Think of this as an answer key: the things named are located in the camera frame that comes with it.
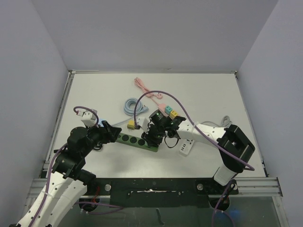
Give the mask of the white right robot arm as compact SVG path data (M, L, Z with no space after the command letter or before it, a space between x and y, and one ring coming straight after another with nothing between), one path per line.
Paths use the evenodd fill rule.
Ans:
M216 147L223 164L211 181L211 189L215 193L226 190L228 182L245 169L254 170L248 161L255 152L255 146L237 125L214 127L195 124L182 116L165 116L161 111L153 112L149 118L139 117L135 124L136 128L143 130L142 139L149 147L158 147L164 137L209 143Z

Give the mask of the white power strip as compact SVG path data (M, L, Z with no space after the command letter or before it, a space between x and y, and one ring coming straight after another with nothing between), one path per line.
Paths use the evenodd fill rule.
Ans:
M187 157L193 147L194 141L193 140L188 140L188 139L183 139L181 140L181 145L179 148L179 154L182 156Z

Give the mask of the teal USB charger plug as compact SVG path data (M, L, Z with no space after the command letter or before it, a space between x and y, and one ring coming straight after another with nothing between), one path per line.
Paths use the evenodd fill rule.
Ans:
M165 113L166 113L167 115L170 115L171 111L172 111L172 108L171 108L169 105L167 105L167 106L165 107Z

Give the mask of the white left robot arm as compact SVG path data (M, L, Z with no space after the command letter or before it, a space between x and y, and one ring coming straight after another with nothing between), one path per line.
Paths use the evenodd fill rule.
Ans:
M122 131L107 121L102 124L72 129L49 164L45 186L17 227L56 227L82 195L96 190L96 176L83 169L85 158L98 144L114 143Z

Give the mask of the yellow USB charger plug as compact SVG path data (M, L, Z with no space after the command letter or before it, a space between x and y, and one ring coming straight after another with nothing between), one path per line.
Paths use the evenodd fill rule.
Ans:
M176 112L175 110L172 110L172 111L170 112L169 116L170 116L171 119L174 119L175 117L178 116L178 112Z

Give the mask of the green power strip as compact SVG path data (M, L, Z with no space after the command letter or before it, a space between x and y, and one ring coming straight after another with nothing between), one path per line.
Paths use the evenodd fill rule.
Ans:
M131 147L140 148L152 152L157 152L158 147L149 147L147 145L147 142L143 140L142 138L135 137L129 134L120 133L117 137L116 142L125 144Z

